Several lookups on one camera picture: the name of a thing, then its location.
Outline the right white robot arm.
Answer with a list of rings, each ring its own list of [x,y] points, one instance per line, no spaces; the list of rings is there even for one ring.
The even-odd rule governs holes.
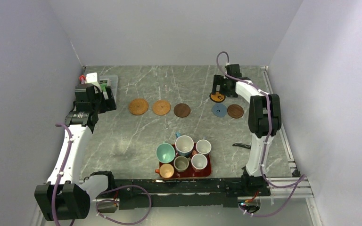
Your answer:
[[[259,183],[271,185],[265,175],[265,163],[268,149],[277,132],[281,129],[280,97],[270,94],[250,79],[243,79],[238,64],[217,66],[222,75],[215,75],[212,94],[229,96],[230,93],[241,96],[249,103],[248,128],[252,133],[250,157],[245,166],[249,178],[241,182],[241,190],[246,195],[253,195],[259,189]]]

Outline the dark wooden coaster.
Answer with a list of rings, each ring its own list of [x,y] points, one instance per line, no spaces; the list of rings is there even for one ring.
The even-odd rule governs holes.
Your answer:
[[[174,107],[173,112],[177,117],[184,118],[189,116],[191,109],[189,105],[185,103],[179,103]]]

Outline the woven rattan coaster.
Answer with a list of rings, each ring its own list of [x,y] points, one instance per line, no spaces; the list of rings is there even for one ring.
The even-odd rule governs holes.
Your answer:
[[[152,110],[156,115],[166,115],[169,113],[171,105],[166,100],[158,100],[153,104]]]
[[[142,115],[149,108],[147,100],[143,98],[136,98],[129,103],[128,109],[133,115]]]

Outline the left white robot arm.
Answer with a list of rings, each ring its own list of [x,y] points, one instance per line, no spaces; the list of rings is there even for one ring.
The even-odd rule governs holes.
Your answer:
[[[56,127],[65,130],[63,144],[54,169],[43,185],[34,191],[37,204],[47,221],[59,225],[61,220],[85,219],[91,201],[100,194],[112,197],[117,190],[111,171],[93,172],[80,183],[82,160],[100,112],[106,111],[100,85],[79,84],[75,87],[73,110]]]

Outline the brown wooden coaster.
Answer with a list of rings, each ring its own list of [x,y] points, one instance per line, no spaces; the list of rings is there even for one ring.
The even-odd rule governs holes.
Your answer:
[[[237,104],[231,104],[227,108],[227,113],[231,118],[238,119],[244,115],[244,109]]]

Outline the black orange smiley coaster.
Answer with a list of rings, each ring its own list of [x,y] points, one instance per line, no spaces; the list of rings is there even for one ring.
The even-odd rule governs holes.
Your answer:
[[[215,92],[215,93],[211,93],[209,95],[210,100],[212,100],[215,103],[221,103],[226,99],[226,96],[219,93],[219,92]]]

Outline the blue white cup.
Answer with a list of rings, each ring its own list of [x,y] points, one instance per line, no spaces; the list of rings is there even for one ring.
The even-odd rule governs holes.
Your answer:
[[[178,155],[189,157],[194,148],[194,141],[190,136],[181,135],[179,132],[175,133],[176,140],[175,140],[175,150],[177,151]]]

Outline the blue felt coaster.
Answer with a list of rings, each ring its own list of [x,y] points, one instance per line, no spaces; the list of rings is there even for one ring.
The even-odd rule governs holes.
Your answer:
[[[227,107],[222,103],[216,103],[212,107],[212,113],[217,117],[225,117],[227,114]]]

